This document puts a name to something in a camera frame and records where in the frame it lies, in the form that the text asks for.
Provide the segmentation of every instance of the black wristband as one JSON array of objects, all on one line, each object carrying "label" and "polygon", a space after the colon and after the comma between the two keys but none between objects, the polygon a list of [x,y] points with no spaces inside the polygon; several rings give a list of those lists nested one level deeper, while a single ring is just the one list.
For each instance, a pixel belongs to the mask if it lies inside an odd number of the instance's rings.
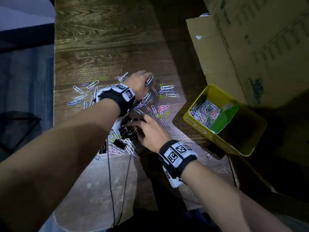
[{"label": "black wristband", "polygon": [[197,160],[196,153],[190,147],[176,140],[165,143],[160,148],[159,154],[164,168],[173,179],[181,178],[186,166],[191,161]]},{"label": "black wristband", "polygon": [[104,88],[97,93],[97,102],[104,98],[110,98],[118,104],[120,108],[119,117],[121,117],[125,116],[128,109],[132,108],[135,94],[133,90],[126,85],[118,84],[110,88]]}]

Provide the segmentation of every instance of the cable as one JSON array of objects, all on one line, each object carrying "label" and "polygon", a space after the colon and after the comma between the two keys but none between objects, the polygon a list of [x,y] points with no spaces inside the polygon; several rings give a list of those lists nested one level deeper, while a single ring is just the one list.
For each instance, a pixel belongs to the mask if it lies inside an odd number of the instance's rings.
[{"label": "cable", "polygon": [[129,175],[129,168],[130,168],[131,156],[132,156],[132,155],[130,155],[130,158],[129,158],[128,170],[127,170],[126,181],[125,181],[125,189],[124,189],[124,192],[123,192],[122,209],[121,209],[121,213],[120,213],[119,220],[118,220],[117,223],[115,223],[115,222],[116,222],[116,219],[115,219],[114,198],[113,198],[113,193],[112,193],[111,168],[110,168],[110,163],[109,163],[109,154],[108,154],[108,152],[107,152],[108,173],[109,173],[109,189],[110,189],[111,197],[112,197],[114,227],[117,226],[117,225],[119,224],[120,219],[121,219],[121,217],[122,217],[122,213],[123,213],[123,207],[124,207],[124,204],[125,204],[126,186],[127,186],[128,175]]}]

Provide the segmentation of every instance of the table surface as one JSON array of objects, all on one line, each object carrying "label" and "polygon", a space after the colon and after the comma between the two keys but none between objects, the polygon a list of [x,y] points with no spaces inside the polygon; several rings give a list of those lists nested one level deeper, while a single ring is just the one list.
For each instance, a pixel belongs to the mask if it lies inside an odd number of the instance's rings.
[{"label": "table surface", "polygon": [[[210,142],[182,119],[207,85],[185,22],[206,11],[202,0],[56,0],[55,6],[55,125],[82,108],[82,104],[67,106],[78,96],[74,85],[107,76],[99,79],[98,87],[102,88],[115,84],[116,76],[147,70],[154,74],[151,85],[172,84],[179,93],[179,98],[153,99],[158,105],[171,105],[171,113],[164,119],[171,137],[189,145],[204,165],[234,184],[227,156],[208,159]],[[133,215],[133,208],[158,210],[150,179],[161,182],[187,209],[200,207],[186,185],[175,190],[169,187],[157,157],[148,152],[132,156],[130,164],[129,155],[110,158],[116,218],[123,200],[121,222]],[[93,160],[56,209],[57,223],[71,231],[111,227],[108,178],[107,157]]]}]

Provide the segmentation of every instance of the person's right arm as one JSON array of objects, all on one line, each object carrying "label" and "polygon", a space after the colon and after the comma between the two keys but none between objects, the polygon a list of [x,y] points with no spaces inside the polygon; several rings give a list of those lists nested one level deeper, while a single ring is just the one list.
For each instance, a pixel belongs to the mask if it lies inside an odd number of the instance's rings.
[{"label": "person's right arm", "polygon": [[[142,145],[159,153],[171,140],[168,133],[150,116],[132,124],[142,128],[145,137]],[[224,181],[199,161],[190,162],[181,174],[182,180],[200,200],[206,212],[223,232],[242,231],[291,231],[274,215]]]}]

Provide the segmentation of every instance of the yellow container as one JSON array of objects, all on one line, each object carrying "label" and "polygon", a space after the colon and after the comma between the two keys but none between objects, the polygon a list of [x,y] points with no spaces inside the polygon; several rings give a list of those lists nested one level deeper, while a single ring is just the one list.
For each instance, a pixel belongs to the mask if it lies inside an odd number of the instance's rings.
[{"label": "yellow container", "polygon": [[[237,106],[239,109],[228,119],[222,129],[214,132],[201,124],[189,113],[195,103],[200,100],[208,100],[220,109],[223,109],[226,105]],[[183,115],[183,120],[226,153],[240,156],[251,155],[267,127],[267,122],[262,117],[213,84],[208,85],[204,89]]]}]

